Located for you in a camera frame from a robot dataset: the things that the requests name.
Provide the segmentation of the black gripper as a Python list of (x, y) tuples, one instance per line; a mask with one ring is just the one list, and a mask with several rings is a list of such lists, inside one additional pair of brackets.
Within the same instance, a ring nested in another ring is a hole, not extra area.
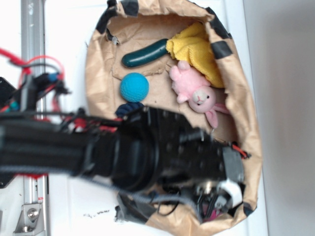
[(245, 156), (233, 143), (219, 142), (199, 128), (180, 129), (161, 141), (158, 183), (177, 189), (199, 218), (210, 219), (242, 203)]

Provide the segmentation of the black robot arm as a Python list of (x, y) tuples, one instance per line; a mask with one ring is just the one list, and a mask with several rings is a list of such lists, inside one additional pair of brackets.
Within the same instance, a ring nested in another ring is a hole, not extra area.
[(122, 120), (77, 113), (52, 124), (34, 117), (1, 114), (2, 173), (109, 178), (106, 187), (121, 195), (144, 204), (189, 205), (200, 221), (243, 201), (247, 154), (181, 114), (142, 107)]

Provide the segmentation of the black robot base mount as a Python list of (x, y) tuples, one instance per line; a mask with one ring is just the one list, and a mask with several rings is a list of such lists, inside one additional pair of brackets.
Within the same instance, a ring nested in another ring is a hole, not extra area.
[[(0, 78), (0, 113), (19, 110), (19, 100), (16, 99), (16, 88), (4, 77)], [(5, 189), (16, 177), (14, 173), (0, 173), (0, 188)]]

